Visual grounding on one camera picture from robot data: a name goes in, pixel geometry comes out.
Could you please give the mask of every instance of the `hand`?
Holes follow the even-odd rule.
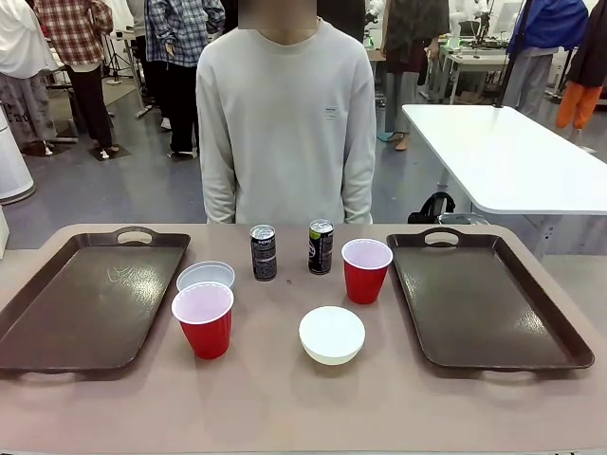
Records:
[[[430,45],[428,46],[428,57],[430,57],[431,60],[437,60],[439,52],[440,52],[440,47],[438,45],[438,40],[436,38],[434,38],[432,40],[432,42],[430,43]]]

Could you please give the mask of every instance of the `black can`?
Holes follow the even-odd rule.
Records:
[[[250,230],[250,250],[253,257],[253,274],[260,282],[276,278],[276,230],[269,225],[259,225]]]
[[[310,252],[307,266],[316,275],[326,275],[333,263],[333,223],[316,220],[310,223]]]

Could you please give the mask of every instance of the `jacket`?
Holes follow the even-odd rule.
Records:
[[[64,64],[98,64],[101,35],[114,29],[112,10],[103,0],[36,0],[36,13]]]
[[[607,0],[599,0],[567,79],[584,87],[601,87],[607,77]]]
[[[219,0],[146,0],[146,54],[150,62],[196,67],[209,33],[224,26],[226,14]],[[172,57],[166,45],[172,44]]]
[[[513,36],[521,28],[522,20],[521,14]],[[581,43],[587,24],[588,8],[582,0],[533,0],[524,31],[524,42],[519,50],[529,47],[572,49]],[[508,53],[514,49],[514,43],[515,40],[512,39]]]

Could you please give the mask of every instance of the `person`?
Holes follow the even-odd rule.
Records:
[[[133,16],[133,32],[135,33],[134,54],[141,62],[143,78],[150,95],[154,97],[162,121],[160,128],[165,131],[171,131],[171,121],[169,120],[169,106],[165,90],[162,88],[167,81],[166,64],[161,62],[148,62],[146,57],[145,41],[145,0],[126,0],[126,3]]]
[[[88,134],[108,159],[120,150],[114,145],[101,86],[101,35],[114,29],[112,10],[103,0],[35,0],[35,8],[65,64]]]
[[[0,101],[19,149],[57,136],[46,94],[45,72],[57,69],[38,19],[26,0],[0,3]]]
[[[371,223],[376,112],[361,43],[314,2],[251,0],[203,51],[196,99],[209,223]]]
[[[223,30],[225,35],[238,27],[238,0],[221,0],[221,4],[226,12],[226,22]]]
[[[195,155],[199,144],[196,117],[196,66],[209,33],[217,33],[226,15],[219,0],[146,0],[147,58],[169,67],[163,87],[171,100],[171,152]]]
[[[581,141],[580,134],[597,107],[607,78],[607,0],[598,0],[590,14],[582,44],[571,61],[567,90],[557,116],[557,128],[573,120],[570,140]]]
[[[336,29],[364,40],[365,0],[318,0],[317,13]]]
[[[381,53],[386,57],[387,142],[395,150],[409,148],[411,123],[403,104],[414,104],[419,73],[427,61],[438,58],[438,38],[450,30],[449,0],[388,0],[383,16]]]
[[[523,15],[515,27],[521,28]],[[582,0],[533,0],[524,30],[524,40],[513,38],[508,53],[516,55],[504,95],[504,105],[535,119],[540,113],[552,58],[559,51],[579,46],[588,24],[588,8]]]

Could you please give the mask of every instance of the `can lid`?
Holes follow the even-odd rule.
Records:
[[[274,227],[270,225],[258,225],[250,230],[250,236],[255,240],[271,239],[275,234]]]
[[[333,230],[333,223],[328,220],[315,220],[310,223],[310,229],[319,234],[325,234]]]

